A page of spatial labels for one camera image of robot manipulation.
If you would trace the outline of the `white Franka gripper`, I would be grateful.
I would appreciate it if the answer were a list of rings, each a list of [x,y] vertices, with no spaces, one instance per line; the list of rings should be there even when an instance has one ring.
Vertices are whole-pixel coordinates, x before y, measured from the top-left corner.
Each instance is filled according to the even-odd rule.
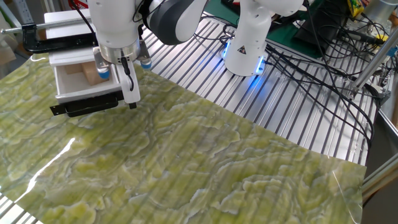
[[[141,99],[141,95],[134,70],[134,64],[132,61],[128,61],[127,65],[130,75],[126,75],[122,64],[116,64],[115,67],[121,85],[124,101],[129,104],[130,109],[135,109],[137,108],[136,103]]]

